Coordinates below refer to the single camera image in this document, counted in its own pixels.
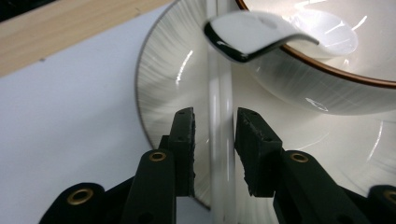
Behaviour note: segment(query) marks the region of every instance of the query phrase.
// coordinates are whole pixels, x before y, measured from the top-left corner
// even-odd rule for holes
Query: white table surface
[[[0,223],[37,223],[75,184],[110,189],[134,175],[151,149],[135,68],[166,7],[0,78]],[[194,200],[177,200],[177,223],[209,219]]]

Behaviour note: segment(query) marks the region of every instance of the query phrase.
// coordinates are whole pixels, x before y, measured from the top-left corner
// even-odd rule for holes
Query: brass insert
[[[151,161],[163,161],[166,158],[166,154],[163,152],[153,152],[149,155]]]
[[[309,159],[305,155],[298,153],[298,152],[292,153],[290,155],[290,157],[292,160],[297,161],[297,162],[308,162],[309,161]]]
[[[395,190],[385,190],[384,196],[387,198],[391,203],[396,204],[396,191]]]
[[[67,197],[67,202],[71,205],[79,205],[87,202],[92,196],[92,189],[78,189]]]

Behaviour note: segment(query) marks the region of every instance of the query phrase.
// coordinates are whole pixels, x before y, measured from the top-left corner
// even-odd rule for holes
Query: wooden shelf
[[[59,0],[0,23],[0,77],[172,0]]]

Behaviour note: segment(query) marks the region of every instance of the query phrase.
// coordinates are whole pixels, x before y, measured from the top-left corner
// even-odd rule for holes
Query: bowl rim
[[[249,10],[248,6],[245,4],[244,0],[235,0],[235,2],[241,10]],[[343,71],[341,69],[329,66],[325,63],[321,63],[313,58],[310,58],[310,57],[302,54],[300,51],[298,51],[286,44],[283,45],[281,47],[281,49],[284,52],[286,52],[287,54],[289,54],[289,56],[299,60],[302,63],[312,66],[312,67],[318,69],[319,71],[324,72],[328,75],[331,75],[334,77],[339,77],[344,80],[360,83],[363,85],[368,85],[368,86],[373,86],[373,87],[378,87],[378,88],[386,88],[386,89],[396,89],[396,81],[389,81],[389,80],[373,78],[373,77],[363,77],[360,75],[356,75],[353,73]]]

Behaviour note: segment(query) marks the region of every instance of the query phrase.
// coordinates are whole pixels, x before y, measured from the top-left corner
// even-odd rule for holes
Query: ceramic dish
[[[154,25],[137,67],[137,103],[150,143],[168,133],[174,113],[193,106],[196,116],[196,198],[210,206],[207,43],[202,32],[205,1],[175,2]],[[233,105],[259,112],[285,149],[311,153],[334,180],[360,194],[372,185],[396,185],[396,114],[333,116],[280,101],[233,65]],[[239,223],[276,223],[271,200],[248,196],[236,160]]]
[[[313,59],[291,46],[269,52],[249,66],[272,94],[291,104],[326,114],[359,115],[396,109],[396,3],[393,1],[237,0],[243,9],[285,19],[304,10],[332,13],[359,39],[345,57]]]

